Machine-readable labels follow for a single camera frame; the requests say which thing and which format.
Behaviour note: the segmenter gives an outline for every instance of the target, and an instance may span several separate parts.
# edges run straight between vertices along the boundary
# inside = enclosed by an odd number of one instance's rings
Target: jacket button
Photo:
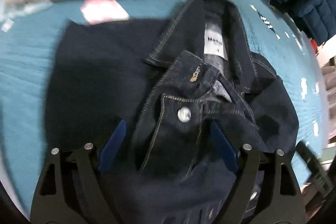
[[[177,112],[177,117],[181,122],[189,122],[191,118],[191,111],[187,107],[182,107]]]

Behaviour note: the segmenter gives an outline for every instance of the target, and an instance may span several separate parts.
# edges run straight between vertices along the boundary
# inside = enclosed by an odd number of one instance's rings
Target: red object
[[[316,52],[317,51],[317,43],[316,43],[315,39],[311,39],[310,43],[311,43],[311,45],[314,49],[314,52]]]

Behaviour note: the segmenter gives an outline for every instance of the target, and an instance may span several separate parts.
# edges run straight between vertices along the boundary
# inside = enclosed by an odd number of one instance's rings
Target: denim jacket
[[[209,24],[221,31],[225,61],[204,54]],[[120,119],[126,137],[98,176],[126,224],[212,223],[236,178],[214,144],[212,122],[235,151],[248,143],[290,157],[298,131],[281,78],[250,51],[228,0],[188,0],[171,21],[70,23],[47,91],[48,145],[66,151],[96,142],[106,149]]]

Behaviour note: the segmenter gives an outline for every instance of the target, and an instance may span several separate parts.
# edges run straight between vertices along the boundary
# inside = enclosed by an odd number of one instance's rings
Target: dark denim jacket
[[[225,73],[204,62],[208,22],[227,37]],[[213,95],[216,81],[232,102]],[[178,119],[182,107],[190,109],[188,122]],[[293,155],[298,130],[282,80],[250,52],[238,9],[227,0],[189,0],[172,21],[70,24],[47,92],[48,144],[103,147],[120,119],[126,138],[99,177],[126,224],[214,220],[236,176],[214,148],[212,121],[236,150],[249,143]]]

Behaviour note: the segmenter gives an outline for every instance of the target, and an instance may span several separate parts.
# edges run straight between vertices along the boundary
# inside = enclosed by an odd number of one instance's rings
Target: dark blue puffer jacket
[[[287,12],[318,45],[336,34],[336,0],[271,0],[270,4]]]

